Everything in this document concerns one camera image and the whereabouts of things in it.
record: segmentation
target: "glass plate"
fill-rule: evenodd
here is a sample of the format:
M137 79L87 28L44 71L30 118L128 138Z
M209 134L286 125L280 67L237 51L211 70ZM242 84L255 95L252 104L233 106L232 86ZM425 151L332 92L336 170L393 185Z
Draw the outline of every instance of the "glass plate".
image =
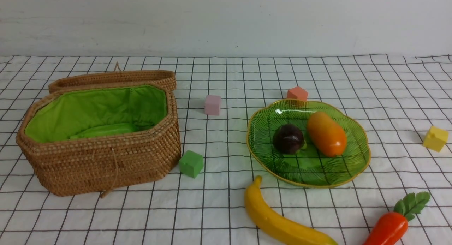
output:
M344 129L347 148L342 156L326 157L312 143L306 125L316 111L327 113ZM273 134L286 123L298 126L307 142L307 148L297 155L283 155L273 146ZM348 183L367 168L371 159L363 127L332 105L318 101L284 99L257 111L248 124L246 144L267 171L282 181L303 187L337 187Z

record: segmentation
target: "orange carrot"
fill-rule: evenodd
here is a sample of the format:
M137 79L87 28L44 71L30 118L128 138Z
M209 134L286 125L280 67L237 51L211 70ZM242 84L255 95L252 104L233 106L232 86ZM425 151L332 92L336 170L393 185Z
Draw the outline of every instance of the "orange carrot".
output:
M408 222L419 214L430 200L428 192L409 193L375 224L363 245L394 245L408 229Z

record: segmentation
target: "toy block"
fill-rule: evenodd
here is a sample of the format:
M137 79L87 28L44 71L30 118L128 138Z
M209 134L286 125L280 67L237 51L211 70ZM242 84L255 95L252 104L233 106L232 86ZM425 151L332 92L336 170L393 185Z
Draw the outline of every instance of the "toy block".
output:
M204 113L206 115L220 115L221 97L216 95L208 95L204 103Z
M179 160L179 168L181 173L186 176L196 178L202 168L204 168L204 157L196 152L187 150Z
M287 91L287 97L286 98L307 101L307 99L308 99L308 92L305 89L301 88L300 86L293 87L292 89Z
M424 137L422 145L428 149L440 152L444 145L446 145L448 138L448 131L431 126Z

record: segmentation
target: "white wall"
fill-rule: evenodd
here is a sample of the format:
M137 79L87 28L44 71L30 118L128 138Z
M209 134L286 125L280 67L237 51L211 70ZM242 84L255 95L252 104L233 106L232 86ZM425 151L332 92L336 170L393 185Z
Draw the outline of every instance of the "white wall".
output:
M452 53L452 0L0 0L0 55Z

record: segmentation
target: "green fabric lining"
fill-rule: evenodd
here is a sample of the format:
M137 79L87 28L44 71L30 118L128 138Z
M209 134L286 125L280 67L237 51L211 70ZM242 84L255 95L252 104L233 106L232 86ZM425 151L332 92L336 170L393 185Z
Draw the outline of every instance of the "green fabric lining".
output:
M25 134L39 143L147 130L165 118L166 94L151 85L68 92L37 111Z

